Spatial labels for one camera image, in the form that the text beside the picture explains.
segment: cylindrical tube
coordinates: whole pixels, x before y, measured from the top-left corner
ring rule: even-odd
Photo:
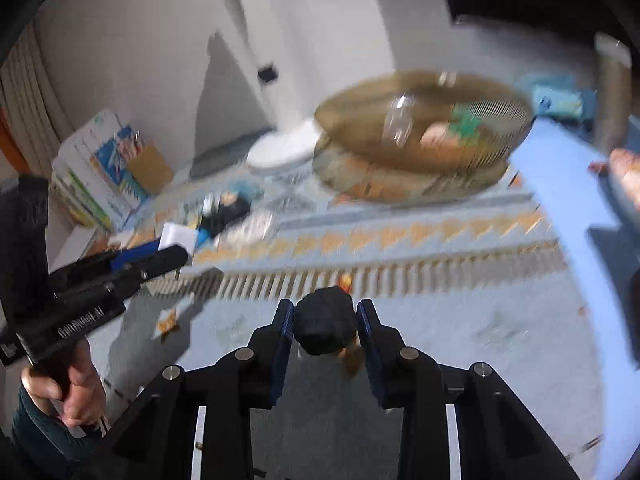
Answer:
[[[606,34],[596,34],[598,53],[598,110],[594,146],[609,155],[626,143],[631,113],[631,53],[626,45]]]

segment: toy in bowl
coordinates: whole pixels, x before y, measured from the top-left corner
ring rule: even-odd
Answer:
[[[346,89],[316,109],[328,136],[367,160],[418,173],[460,173],[507,158],[527,137],[528,99],[453,72],[399,72]]]

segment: metal screw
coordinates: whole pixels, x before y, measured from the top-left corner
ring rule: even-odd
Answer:
[[[474,364],[474,372],[481,377],[487,377],[493,372],[492,368],[487,363]]]
[[[407,361],[413,361],[414,359],[417,359],[419,355],[420,352],[418,352],[412,346],[405,346],[400,350],[400,357],[402,359],[406,359]]]
[[[236,359],[238,359],[238,361],[248,361],[254,356],[254,351],[251,350],[248,346],[245,346],[236,350],[234,356]]]
[[[171,365],[162,370],[162,377],[164,377],[168,381],[173,381],[177,376],[180,375],[180,368],[177,366]]]

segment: curtain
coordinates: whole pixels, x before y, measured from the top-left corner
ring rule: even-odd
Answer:
[[[33,22],[24,29],[0,68],[0,107],[14,145],[31,173],[50,177],[51,161],[73,128],[52,90]],[[0,148],[13,164],[16,157],[11,147],[0,144]]]

